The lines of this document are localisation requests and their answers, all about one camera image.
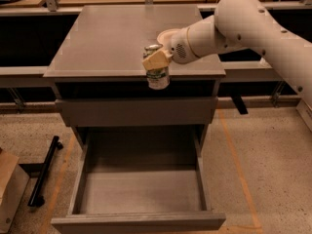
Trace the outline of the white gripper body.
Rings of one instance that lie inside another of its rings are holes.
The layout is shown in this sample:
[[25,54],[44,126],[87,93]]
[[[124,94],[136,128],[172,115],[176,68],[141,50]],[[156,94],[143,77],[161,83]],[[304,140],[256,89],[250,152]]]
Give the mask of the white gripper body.
[[186,64],[198,59],[189,45],[187,28],[183,28],[174,33],[170,43],[174,62]]

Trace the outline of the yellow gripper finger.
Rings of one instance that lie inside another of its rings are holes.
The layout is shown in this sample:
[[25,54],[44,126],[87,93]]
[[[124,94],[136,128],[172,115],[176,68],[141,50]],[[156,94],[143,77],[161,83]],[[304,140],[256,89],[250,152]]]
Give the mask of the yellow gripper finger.
[[172,56],[168,50],[161,49],[144,58],[142,65],[146,71],[164,68],[170,64]]

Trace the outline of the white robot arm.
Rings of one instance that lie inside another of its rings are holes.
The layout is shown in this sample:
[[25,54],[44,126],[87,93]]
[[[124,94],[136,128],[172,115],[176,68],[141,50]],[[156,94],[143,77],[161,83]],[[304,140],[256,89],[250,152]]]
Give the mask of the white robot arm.
[[276,22],[258,0],[220,0],[211,16],[165,30],[158,41],[161,48],[142,61],[147,70],[251,49],[312,106],[312,43]]

